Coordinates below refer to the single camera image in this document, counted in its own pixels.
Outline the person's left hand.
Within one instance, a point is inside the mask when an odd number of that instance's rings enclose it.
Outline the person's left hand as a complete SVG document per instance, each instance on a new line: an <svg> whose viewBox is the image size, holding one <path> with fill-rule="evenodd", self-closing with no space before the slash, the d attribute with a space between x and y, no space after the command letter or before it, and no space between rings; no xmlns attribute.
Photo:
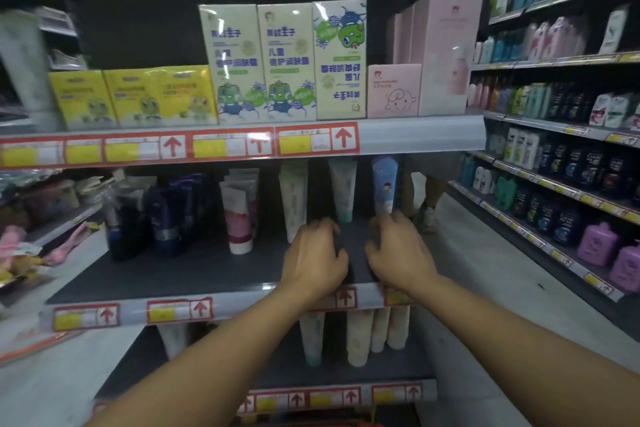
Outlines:
<svg viewBox="0 0 640 427"><path fill-rule="evenodd" d="M346 276L334 272L340 229L331 218L303 225L285 252L280 285L309 309L334 293Z"/></svg>

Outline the person's right hand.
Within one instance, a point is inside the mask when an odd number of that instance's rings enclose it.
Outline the person's right hand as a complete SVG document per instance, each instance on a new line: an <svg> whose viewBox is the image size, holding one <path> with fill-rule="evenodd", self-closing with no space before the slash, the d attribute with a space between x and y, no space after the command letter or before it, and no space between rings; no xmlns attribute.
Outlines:
<svg viewBox="0 0 640 427"><path fill-rule="evenodd" d="M378 215L371 221L383 252L380 282L423 303L429 286L438 279L435 262L421 235L402 212Z"/></svg>

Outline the person's left forearm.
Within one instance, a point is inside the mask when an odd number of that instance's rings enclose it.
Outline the person's left forearm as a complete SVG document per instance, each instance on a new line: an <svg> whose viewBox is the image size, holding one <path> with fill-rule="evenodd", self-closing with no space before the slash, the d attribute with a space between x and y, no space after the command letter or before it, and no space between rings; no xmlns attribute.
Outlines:
<svg viewBox="0 0 640 427"><path fill-rule="evenodd" d="M270 356L328 289L284 281L165 363L84 427L228 427Z"/></svg>

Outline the white teal cap tube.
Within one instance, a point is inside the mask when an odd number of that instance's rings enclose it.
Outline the white teal cap tube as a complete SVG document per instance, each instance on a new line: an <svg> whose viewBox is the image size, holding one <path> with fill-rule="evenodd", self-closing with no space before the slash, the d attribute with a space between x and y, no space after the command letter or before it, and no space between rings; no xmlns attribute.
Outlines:
<svg viewBox="0 0 640 427"><path fill-rule="evenodd" d="M339 223L351 223L355 199L357 162L350 157L328 159L332 180L333 201Z"/></svg>

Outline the light blue cartoon tube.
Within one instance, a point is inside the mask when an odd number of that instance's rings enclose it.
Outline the light blue cartoon tube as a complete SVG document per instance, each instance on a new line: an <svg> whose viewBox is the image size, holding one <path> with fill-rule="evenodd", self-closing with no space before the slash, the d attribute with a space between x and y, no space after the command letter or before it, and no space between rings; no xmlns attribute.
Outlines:
<svg viewBox="0 0 640 427"><path fill-rule="evenodd" d="M390 214L394 209L398 169L399 164L392 156L380 155L372 160L374 210L377 215Z"/></svg>

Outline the white pale green tube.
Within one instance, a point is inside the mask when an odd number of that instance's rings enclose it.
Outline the white pale green tube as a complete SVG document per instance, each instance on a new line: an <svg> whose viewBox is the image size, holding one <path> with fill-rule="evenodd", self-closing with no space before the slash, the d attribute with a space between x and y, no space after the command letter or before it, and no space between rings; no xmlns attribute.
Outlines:
<svg viewBox="0 0 640 427"><path fill-rule="evenodd" d="M291 244L299 229L307 223L308 161L285 161L278 174L284 209L287 240Z"/></svg>

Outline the white teal hanging tube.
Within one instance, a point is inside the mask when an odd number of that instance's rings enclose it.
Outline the white teal hanging tube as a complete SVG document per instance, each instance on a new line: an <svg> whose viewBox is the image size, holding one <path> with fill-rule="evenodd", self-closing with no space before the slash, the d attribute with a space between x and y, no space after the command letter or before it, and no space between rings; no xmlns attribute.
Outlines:
<svg viewBox="0 0 640 427"><path fill-rule="evenodd" d="M325 312L308 312L299 319L305 360L309 367L319 367L322 362Z"/></svg>

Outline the grey store shelf unit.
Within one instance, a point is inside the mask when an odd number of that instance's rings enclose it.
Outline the grey store shelf unit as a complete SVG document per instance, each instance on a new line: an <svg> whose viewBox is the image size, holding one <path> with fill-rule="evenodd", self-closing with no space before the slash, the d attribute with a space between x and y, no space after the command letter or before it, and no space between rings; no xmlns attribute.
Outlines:
<svg viewBox="0 0 640 427"><path fill-rule="evenodd" d="M426 128L429 152L482 150L486 131L480 115L421 117ZM403 156L391 154L399 164L394 208L401 206ZM315 309L326 312L324 346L319 367L309 367L303 354L297 324L270 359L239 409L240 414L285 413L325 407L364 407L375 403L414 403L438 398L436 374L417 333L403 350L385 346L383 352L369 355L366 365L353 367L346 350L346 314L353 310L379 309L405 305L401 293L385 290L372 273L364 253L364 244L376 238L369 220L374 215L374 186L371 160L375 155L358 155L356 191L351 223L339 225L336 248L346 248L349 270L338 290ZM199 261L200 271L218 266L218 252L206 250L207 239L221 245L227 239L227 227L219 184L230 169L259 169L259 224L253 249L246 253L252 260L250 277L233 273L233 286L256 284L260 279L281 277L284 253L289 247L285 231L283 203L278 174L281 165L297 158L277 158L248 162L211 164L142 165L126 169L132 174L157 176L159 181L178 174L199 171L212 180L212 205L193 241L180 255L161 256L155 245L147 246L131 260L115 262L106 244L106 232L87 238L55 268L56 277L41 289L31 291L6 309L8 320L0 325L0 427L46 427L77 425L90 415L94 393L108 376L116 382L112 370L117 363L126 369L125 383L136 383L167 360L156 325L129 325L52 334L40 326L40 314L54 300L125 298L141 287L143 292L158 292L169 269L178 273L186 292L186 259ZM234 255L235 261L243 255Z"/></svg>

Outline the group of dark blue tubes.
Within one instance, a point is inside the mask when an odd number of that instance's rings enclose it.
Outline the group of dark blue tubes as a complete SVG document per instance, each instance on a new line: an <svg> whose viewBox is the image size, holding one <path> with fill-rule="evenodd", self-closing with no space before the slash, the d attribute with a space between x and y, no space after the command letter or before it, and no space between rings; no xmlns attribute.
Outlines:
<svg viewBox="0 0 640 427"><path fill-rule="evenodd" d="M180 255L196 237L209 209L208 185L205 174L196 172L149 188L147 213L161 256Z"/></svg>

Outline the tall white frog cartoon box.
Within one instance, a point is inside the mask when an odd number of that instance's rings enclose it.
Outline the tall white frog cartoon box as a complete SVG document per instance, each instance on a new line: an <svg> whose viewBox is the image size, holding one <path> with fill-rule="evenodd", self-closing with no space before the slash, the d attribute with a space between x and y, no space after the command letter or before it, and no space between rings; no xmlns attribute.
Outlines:
<svg viewBox="0 0 640 427"><path fill-rule="evenodd" d="M317 119L366 117L367 0L313 2Z"/></svg>

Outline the tall pink box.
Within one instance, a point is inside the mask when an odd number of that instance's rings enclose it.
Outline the tall pink box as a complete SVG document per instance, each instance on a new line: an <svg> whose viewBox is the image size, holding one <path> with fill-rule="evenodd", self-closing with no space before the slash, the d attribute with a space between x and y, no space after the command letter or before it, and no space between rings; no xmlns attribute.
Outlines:
<svg viewBox="0 0 640 427"><path fill-rule="evenodd" d="M401 23L402 15L396 13L387 20L385 29L386 59L387 65L398 64L401 48Z"/></svg>
<svg viewBox="0 0 640 427"><path fill-rule="evenodd" d="M413 4L410 62L420 64L419 116L461 115L483 0Z"/></svg>
<svg viewBox="0 0 640 427"><path fill-rule="evenodd" d="M399 63L411 63L412 30L414 5L409 6L401 13L401 25L399 33Z"/></svg>

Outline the purple bottle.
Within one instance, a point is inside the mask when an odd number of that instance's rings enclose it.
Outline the purple bottle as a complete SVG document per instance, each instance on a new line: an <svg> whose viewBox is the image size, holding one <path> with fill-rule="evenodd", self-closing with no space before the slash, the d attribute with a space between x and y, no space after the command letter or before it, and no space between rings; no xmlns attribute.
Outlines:
<svg viewBox="0 0 640 427"><path fill-rule="evenodd" d="M603 268L611 260L619 240L619 235L607 221L589 225L582 236L577 255L580 260Z"/></svg>
<svg viewBox="0 0 640 427"><path fill-rule="evenodd" d="M611 269L610 280L627 293L640 292L640 240L620 249Z"/></svg>

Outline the yellow frog print box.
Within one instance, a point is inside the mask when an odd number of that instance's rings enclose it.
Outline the yellow frog print box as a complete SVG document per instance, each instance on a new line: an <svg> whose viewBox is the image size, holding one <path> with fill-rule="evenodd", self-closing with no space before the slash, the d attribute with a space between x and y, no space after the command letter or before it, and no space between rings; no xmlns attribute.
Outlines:
<svg viewBox="0 0 640 427"><path fill-rule="evenodd" d="M160 68L103 71L120 128L163 126L159 104Z"/></svg>
<svg viewBox="0 0 640 427"><path fill-rule="evenodd" d="M158 68L162 127L219 124L208 65Z"/></svg>
<svg viewBox="0 0 640 427"><path fill-rule="evenodd" d="M119 127L103 71L50 72L49 80L69 131Z"/></svg>

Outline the rows of pastel toiletry bottles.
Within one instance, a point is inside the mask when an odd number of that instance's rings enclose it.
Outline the rows of pastel toiletry bottles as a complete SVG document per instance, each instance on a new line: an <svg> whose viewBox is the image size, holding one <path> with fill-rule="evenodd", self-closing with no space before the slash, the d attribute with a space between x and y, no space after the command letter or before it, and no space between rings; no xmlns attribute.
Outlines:
<svg viewBox="0 0 640 427"><path fill-rule="evenodd" d="M491 0L476 44L469 107L484 110L488 151L504 149L502 97L531 83L640 92L640 0Z"/></svg>

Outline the side shelf with pink goods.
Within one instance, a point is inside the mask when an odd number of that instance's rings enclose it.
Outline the side shelf with pink goods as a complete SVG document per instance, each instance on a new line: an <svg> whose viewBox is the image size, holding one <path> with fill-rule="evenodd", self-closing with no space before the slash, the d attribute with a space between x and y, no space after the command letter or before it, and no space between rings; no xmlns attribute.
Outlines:
<svg viewBox="0 0 640 427"><path fill-rule="evenodd" d="M115 181L105 171L69 178L60 169L0 172L0 316L29 289L56 277L69 248L101 223L100 194Z"/></svg>

